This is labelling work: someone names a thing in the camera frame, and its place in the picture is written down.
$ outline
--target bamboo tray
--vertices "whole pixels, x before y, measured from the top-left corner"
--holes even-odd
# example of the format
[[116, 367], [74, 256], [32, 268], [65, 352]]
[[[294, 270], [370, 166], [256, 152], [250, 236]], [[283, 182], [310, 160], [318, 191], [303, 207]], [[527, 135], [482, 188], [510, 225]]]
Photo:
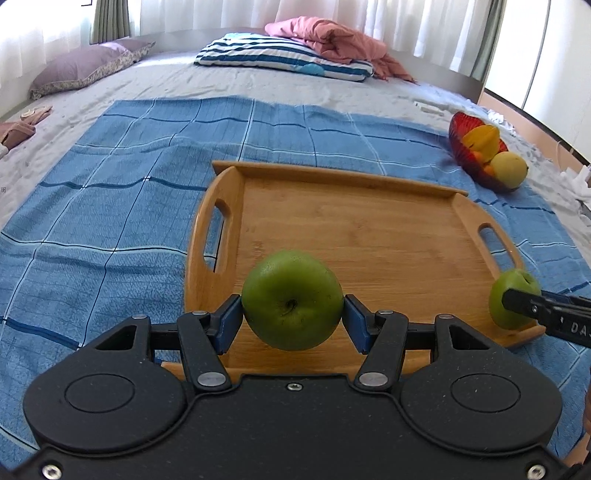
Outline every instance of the bamboo tray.
[[[189, 245], [185, 311], [214, 311], [240, 293], [250, 269], [280, 249], [300, 249], [325, 262], [344, 293], [372, 311], [392, 309], [412, 322], [453, 313], [504, 346], [544, 333], [497, 327], [488, 295], [499, 267], [480, 237], [492, 228], [515, 266], [523, 263], [508, 235], [466, 192], [416, 181], [323, 168], [215, 161], [218, 175], [199, 207]], [[224, 215], [216, 271], [203, 261], [213, 208]], [[243, 322], [222, 356], [234, 380], [243, 373], [354, 375], [364, 356], [342, 324], [322, 345], [303, 352], [273, 349]], [[408, 352], [403, 371], [428, 364]], [[179, 365], [168, 365], [179, 373]]]

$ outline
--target blue checkered blanket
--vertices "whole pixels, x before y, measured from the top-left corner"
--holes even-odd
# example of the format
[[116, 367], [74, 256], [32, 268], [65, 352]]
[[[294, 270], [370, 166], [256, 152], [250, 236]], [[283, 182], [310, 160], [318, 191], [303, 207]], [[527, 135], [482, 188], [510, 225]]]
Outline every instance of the blue checkered blanket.
[[[507, 231], [544, 289], [591, 296], [591, 271], [548, 204], [526, 184], [506, 196], [475, 185], [453, 161], [445, 132], [236, 97], [116, 102], [0, 233], [2, 463], [14, 467], [36, 448], [21, 410], [36, 375], [130, 314], [170, 322], [183, 311], [190, 227], [216, 159], [465, 189]], [[211, 263], [220, 225], [210, 229]], [[487, 240], [507, 267], [504, 250]], [[582, 432], [591, 353], [553, 338], [515, 353], [561, 389], [564, 411], [550, 447], [564, 455]]]

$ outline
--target green apple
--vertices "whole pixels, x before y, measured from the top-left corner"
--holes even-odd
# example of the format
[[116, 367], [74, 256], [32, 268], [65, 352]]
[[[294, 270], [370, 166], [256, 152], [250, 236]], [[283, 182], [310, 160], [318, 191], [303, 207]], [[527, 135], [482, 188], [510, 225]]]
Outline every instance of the green apple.
[[491, 295], [488, 298], [488, 309], [492, 321], [506, 330], [517, 330], [531, 322], [531, 318], [504, 308], [503, 294], [510, 288], [532, 295], [541, 295], [542, 291], [537, 280], [530, 273], [517, 268], [504, 271], [493, 283]]
[[242, 286], [248, 325], [265, 343], [281, 350], [307, 350], [335, 331], [343, 311], [343, 290], [323, 263], [296, 250], [269, 255]]

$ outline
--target white curtain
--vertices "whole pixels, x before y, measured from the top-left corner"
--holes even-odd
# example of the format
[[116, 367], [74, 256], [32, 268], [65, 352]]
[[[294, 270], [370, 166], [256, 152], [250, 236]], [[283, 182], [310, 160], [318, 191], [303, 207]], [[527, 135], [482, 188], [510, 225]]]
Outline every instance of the white curtain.
[[300, 15], [331, 18], [432, 63], [470, 73], [489, 0], [128, 0], [136, 35], [262, 28]]
[[6, 0], [0, 6], [0, 87], [80, 46], [87, 15], [82, 3]]

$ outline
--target pink blanket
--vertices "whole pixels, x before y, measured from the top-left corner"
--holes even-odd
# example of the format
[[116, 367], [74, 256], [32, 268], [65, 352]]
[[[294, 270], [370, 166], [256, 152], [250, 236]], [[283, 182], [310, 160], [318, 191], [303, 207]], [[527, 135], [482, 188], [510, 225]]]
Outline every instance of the pink blanket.
[[338, 63], [367, 60], [374, 66], [376, 77], [398, 77], [409, 82], [414, 79], [389, 54], [386, 45], [360, 31], [318, 17], [298, 17], [265, 26], [274, 37], [294, 38], [312, 48], [324, 58]]

